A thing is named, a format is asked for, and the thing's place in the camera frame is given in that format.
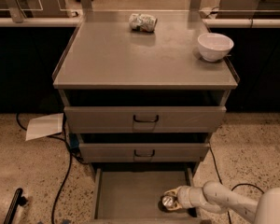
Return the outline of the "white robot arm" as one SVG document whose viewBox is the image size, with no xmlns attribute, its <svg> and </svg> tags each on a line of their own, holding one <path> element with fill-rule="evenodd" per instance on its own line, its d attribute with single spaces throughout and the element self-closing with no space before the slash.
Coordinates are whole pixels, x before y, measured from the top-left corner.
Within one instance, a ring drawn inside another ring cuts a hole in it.
<svg viewBox="0 0 280 224">
<path fill-rule="evenodd" d="M 280 188 L 268 189 L 255 201 L 219 182 L 208 181 L 202 187 L 180 186 L 167 190 L 161 202 L 169 211 L 199 207 L 223 214 L 230 209 L 250 224 L 280 224 Z"/>
</svg>

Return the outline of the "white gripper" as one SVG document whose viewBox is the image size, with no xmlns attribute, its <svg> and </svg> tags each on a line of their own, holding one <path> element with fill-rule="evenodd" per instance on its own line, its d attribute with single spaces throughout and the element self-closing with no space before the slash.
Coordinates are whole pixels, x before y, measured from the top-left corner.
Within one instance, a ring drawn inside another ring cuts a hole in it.
<svg viewBox="0 0 280 224">
<path fill-rule="evenodd" d="M 182 208 L 189 209 L 200 207 L 205 201 L 203 189 L 190 186 L 181 186 L 175 189 L 169 189 L 166 190 L 163 195 L 177 197 L 179 203 L 175 203 L 173 206 L 168 207 L 168 210 L 170 211 Z"/>
</svg>

